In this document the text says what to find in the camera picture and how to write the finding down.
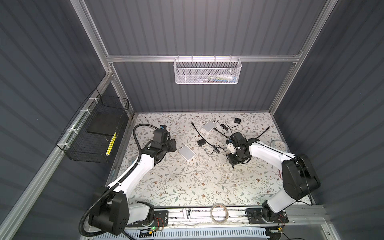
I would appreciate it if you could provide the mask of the white network switch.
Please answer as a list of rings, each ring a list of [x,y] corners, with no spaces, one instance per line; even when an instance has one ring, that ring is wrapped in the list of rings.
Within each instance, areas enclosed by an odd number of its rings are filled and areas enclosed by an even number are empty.
[[[217,124],[213,121],[208,121],[206,124],[202,126],[202,131],[205,134],[209,134],[214,128],[217,127]]]
[[[187,161],[190,162],[196,154],[188,147],[188,146],[183,146],[179,149],[179,153],[181,156]]]

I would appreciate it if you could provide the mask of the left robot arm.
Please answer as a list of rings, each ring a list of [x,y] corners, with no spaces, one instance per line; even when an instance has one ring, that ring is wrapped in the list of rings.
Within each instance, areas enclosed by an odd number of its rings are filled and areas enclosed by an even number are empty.
[[[84,237],[95,237],[104,233],[118,236],[125,232],[125,228],[136,222],[152,223],[155,217],[155,207],[140,201],[130,205],[129,196],[142,178],[167,153],[177,150],[177,142],[171,138],[166,125],[154,128],[153,139],[138,147],[136,160],[126,171],[106,187],[99,187],[94,191],[92,205],[85,211],[79,222],[79,233]]]

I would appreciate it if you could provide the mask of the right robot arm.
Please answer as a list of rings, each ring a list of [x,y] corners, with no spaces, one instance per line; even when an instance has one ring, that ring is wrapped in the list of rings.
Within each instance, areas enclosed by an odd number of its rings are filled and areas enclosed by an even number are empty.
[[[262,143],[257,138],[246,139],[241,133],[232,134],[226,141],[232,167],[259,158],[282,174],[283,188],[262,204],[261,216],[265,223],[284,223],[285,209],[321,186],[320,179],[304,154],[285,153]]]

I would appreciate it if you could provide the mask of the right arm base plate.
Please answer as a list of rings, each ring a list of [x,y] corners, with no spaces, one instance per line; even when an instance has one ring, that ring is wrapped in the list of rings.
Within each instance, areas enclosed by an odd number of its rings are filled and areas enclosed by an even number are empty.
[[[286,212],[274,213],[264,208],[248,208],[245,211],[250,224],[286,224],[289,222]]]

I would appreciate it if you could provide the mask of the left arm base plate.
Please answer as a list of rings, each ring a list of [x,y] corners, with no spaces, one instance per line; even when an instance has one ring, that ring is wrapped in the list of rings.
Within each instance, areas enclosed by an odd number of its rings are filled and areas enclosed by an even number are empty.
[[[169,211],[154,210],[149,212],[149,216],[143,221],[137,221],[127,225],[128,228],[141,227],[166,227],[168,225]]]

